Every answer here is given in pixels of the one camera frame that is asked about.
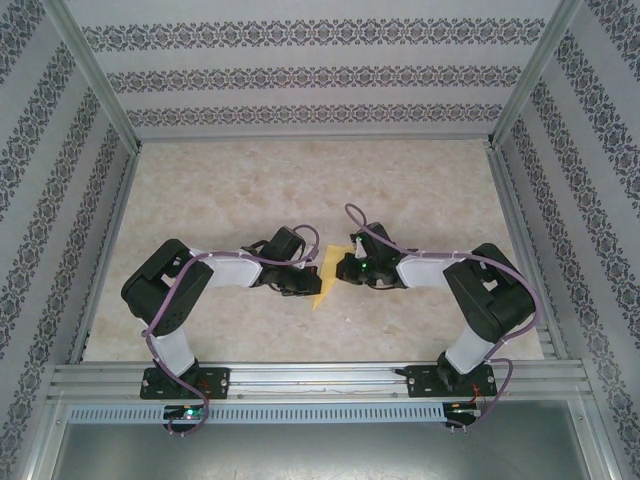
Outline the yellow paper sheet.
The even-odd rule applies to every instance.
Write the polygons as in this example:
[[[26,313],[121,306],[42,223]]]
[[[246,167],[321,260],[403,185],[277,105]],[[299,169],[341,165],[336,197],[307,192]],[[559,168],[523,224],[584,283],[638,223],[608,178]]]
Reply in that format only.
[[[337,282],[336,270],[338,263],[344,259],[347,253],[353,253],[350,246],[338,246],[330,244],[326,248],[324,260],[320,268],[321,290],[314,296],[312,312],[325,300],[332,287]]]

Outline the grey metal sheet panel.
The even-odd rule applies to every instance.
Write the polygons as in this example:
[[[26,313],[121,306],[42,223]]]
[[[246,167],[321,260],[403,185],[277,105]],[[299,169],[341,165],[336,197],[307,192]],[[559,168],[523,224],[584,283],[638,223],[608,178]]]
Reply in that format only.
[[[54,480],[590,480],[564,431],[467,434],[419,424],[72,425]]]

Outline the left control board green LED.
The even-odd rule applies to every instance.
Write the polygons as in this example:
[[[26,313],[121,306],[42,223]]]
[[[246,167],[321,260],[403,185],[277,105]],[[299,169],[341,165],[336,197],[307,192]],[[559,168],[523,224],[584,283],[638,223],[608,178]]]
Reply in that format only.
[[[167,405],[163,411],[165,421],[200,421],[208,415],[208,409],[203,405]]]

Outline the thin aluminium wall strip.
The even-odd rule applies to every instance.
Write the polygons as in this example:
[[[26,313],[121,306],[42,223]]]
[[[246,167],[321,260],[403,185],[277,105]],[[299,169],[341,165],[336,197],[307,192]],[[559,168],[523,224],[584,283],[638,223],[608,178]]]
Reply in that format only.
[[[192,137],[157,137],[140,139],[140,145],[169,143],[219,143],[219,142],[339,142],[339,141],[466,141],[480,140],[484,146],[491,146],[490,135],[480,134],[308,134],[308,135],[227,135]]]

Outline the aluminium mounting rail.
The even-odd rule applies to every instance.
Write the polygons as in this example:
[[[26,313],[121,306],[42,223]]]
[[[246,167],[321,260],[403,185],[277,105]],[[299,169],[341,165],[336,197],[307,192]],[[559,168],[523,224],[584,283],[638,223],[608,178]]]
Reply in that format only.
[[[505,401],[590,398],[593,388],[580,360],[513,362]],[[86,362],[54,368],[45,399],[67,404],[135,403],[145,362]],[[227,401],[310,403],[406,399],[398,362],[228,363]]]

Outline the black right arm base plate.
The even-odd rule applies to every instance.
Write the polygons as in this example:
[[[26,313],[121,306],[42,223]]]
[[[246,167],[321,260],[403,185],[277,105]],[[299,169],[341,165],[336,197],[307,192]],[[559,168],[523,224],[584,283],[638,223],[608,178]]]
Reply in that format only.
[[[394,373],[405,379],[410,398],[495,396],[497,384],[491,366],[481,364],[470,373],[436,364],[409,365]]]

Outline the aluminium table edge rail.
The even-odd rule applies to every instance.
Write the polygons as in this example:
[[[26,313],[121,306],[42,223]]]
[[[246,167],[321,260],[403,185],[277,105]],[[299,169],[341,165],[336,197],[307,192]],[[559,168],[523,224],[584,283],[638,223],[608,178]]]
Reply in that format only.
[[[140,146],[136,153],[128,157],[122,171],[65,364],[79,364],[84,358],[142,150]]]
[[[571,354],[563,341],[555,310],[538,265],[525,217],[521,211],[505,160],[501,152],[491,146],[487,146],[485,151],[513,245],[515,263],[518,265],[519,271],[536,290],[541,302],[540,318],[536,323],[536,331],[542,345],[544,358],[570,360]]]

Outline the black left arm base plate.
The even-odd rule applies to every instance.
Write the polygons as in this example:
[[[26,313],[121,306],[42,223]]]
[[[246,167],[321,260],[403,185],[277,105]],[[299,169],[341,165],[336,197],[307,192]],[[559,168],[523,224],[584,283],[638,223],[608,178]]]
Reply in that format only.
[[[193,365],[180,379],[204,394],[208,399],[222,400],[228,395],[230,370],[222,367],[202,367]],[[178,384],[159,367],[144,371],[140,387],[143,400],[198,399],[191,390]]]

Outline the aluminium frame post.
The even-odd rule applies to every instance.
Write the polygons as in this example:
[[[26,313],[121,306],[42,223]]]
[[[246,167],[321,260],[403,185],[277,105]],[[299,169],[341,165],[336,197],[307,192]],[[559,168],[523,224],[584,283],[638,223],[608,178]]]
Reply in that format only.
[[[584,0],[559,0],[493,131],[488,136],[486,146],[489,149],[495,149],[504,142],[583,2]]]
[[[141,141],[67,2],[65,0],[40,1],[89,86],[96,94],[111,124],[124,142],[127,151],[138,153]]]

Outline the aluminium frame bar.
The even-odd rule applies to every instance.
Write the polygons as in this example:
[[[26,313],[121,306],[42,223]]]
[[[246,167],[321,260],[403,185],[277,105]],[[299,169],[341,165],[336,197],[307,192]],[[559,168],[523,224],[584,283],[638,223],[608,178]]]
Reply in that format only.
[[[575,429],[590,480],[622,480],[609,435],[594,400],[578,400]]]
[[[69,418],[69,406],[47,401],[20,480],[52,480]]]

